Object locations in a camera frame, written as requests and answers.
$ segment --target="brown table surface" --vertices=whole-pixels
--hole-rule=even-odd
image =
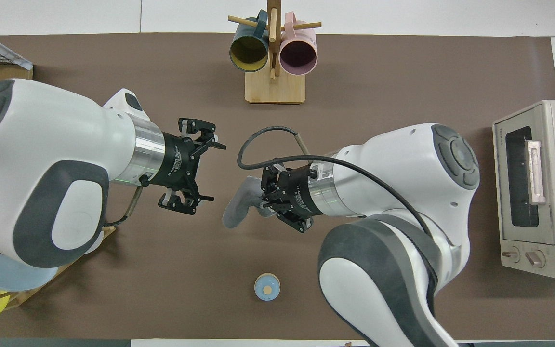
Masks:
[[[163,131],[177,134],[178,117],[209,120],[229,146],[202,157],[198,185],[215,202],[195,216],[178,214],[158,208],[163,189],[149,187],[99,251],[0,315],[0,337],[358,339],[317,285],[319,246],[344,219],[318,217],[300,235],[251,211],[236,230],[225,229],[231,196],[246,175],[260,175],[239,169],[236,154],[268,125],[295,128],[311,152],[324,154],[436,121],[470,141],[482,173],[472,254],[438,295],[438,320],[457,339],[555,339],[555,280],[500,264],[490,127],[555,99],[549,38],[319,35],[319,63],[298,106],[245,103],[244,75],[227,57],[231,40],[221,33],[0,37],[35,64],[37,81],[99,104],[128,88]],[[295,153],[291,136],[267,134],[246,161]],[[108,220],[131,195],[112,186]],[[264,272],[282,283],[270,303],[253,293]]]

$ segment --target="pink mug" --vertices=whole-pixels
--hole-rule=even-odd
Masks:
[[[316,33],[314,29],[295,30],[296,24],[305,24],[295,18],[295,13],[286,13],[285,33],[279,47],[279,63],[284,71],[293,75],[306,75],[314,70],[317,60]]]

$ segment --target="gray plush object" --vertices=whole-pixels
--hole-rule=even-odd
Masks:
[[[247,216],[250,207],[255,207],[258,214],[267,218],[275,214],[268,207],[260,207],[264,200],[262,199],[263,191],[260,189],[260,178],[247,176],[239,187],[231,202],[228,203],[224,215],[222,216],[222,224],[226,228],[236,228]]]

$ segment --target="oven window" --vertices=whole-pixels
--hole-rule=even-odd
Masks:
[[[505,137],[511,222],[516,227],[536,227],[539,225],[538,207],[528,203],[528,163],[525,143],[527,140],[532,140],[530,127],[515,130]]]

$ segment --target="mug handle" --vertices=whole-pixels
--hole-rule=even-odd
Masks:
[[[286,13],[286,20],[284,21],[284,29],[286,30],[286,34],[289,37],[297,37],[295,33],[295,22],[297,22],[297,18],[295,17],[295,11],[290,11]]]
[[[268,20],[268,15],[267,15],[267,11],[265,10],[260,10],[258,12],[258,16],[256,17],[256,29],[254,29],[254,36],[258,37],[258,38],[262,38],[264,31],[266,30],[267,27],[267,20]]]

